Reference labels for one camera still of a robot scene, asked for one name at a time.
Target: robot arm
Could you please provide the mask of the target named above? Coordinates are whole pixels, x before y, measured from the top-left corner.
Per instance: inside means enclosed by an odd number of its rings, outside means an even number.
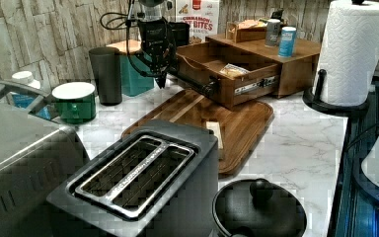
[[[137,14],[137,27],[141,36],[142,52],[136,57],[142,61],[150,72],[142,71],[127,54],[131,65],[142,76],[154,77],[160,88],[165,87],[166,75],[172,67],[177,64],[176,45],[172,28],[168,21],[162,16],[164,0],[140,0],[140,10]],[[172,8],[171,2],[167,2],[168,9]],[[131,27],[134,1],[130,3],[127,26],[127,42],[129,41],[129,28]]]

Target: black pot lid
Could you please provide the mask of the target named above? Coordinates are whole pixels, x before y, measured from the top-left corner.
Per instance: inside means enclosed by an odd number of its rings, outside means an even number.
[[[212,211],[215,224],[226,236],[300,237],[307,225],[298,199],[265,179],[223,187],[214,197]]]

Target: paper towel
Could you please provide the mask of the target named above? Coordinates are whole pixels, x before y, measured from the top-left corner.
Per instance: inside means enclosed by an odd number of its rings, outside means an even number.
[[[364,103],[378,58],[379,3],[332,2],[317,68],[327,70],[321,101],[341,107]]]

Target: black mug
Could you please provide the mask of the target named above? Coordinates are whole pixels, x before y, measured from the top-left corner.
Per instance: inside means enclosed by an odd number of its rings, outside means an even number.
[[[100,103],[114,106],[122,102],[120,52],[115,47],[97,47],[89,50],[92,71]]]

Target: open drawer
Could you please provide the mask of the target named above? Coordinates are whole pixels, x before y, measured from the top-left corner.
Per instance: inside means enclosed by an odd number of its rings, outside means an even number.
[[[208,41],[179,47],[177,56],[178,75],[201,85],[217,81],[209,98],[229,110],[278,88],[281,64],[253,53]],[[228,63],[249,73],[235,77],[220,73]]]

